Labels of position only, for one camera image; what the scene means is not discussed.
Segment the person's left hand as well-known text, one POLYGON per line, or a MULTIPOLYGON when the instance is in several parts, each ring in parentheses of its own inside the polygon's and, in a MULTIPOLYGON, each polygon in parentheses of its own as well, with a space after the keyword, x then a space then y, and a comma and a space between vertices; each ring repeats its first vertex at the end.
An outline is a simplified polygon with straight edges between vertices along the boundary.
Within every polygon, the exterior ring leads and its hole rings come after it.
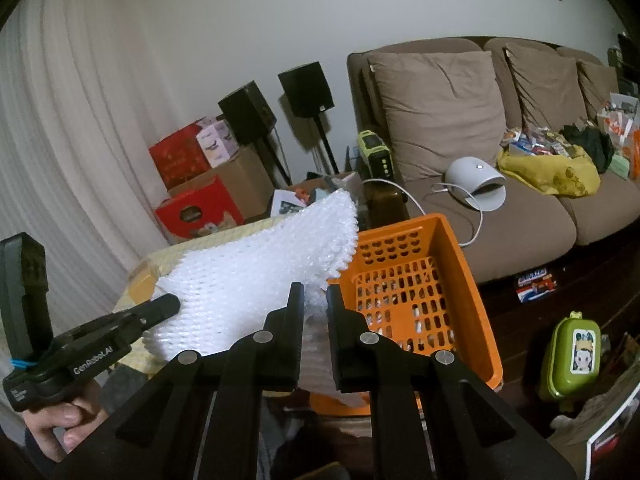
POLYGON ((92 380, 68 402, 22 413, 26 427, 44 456, 59 463, 107 420, 100 395, 100 385, 92 380))

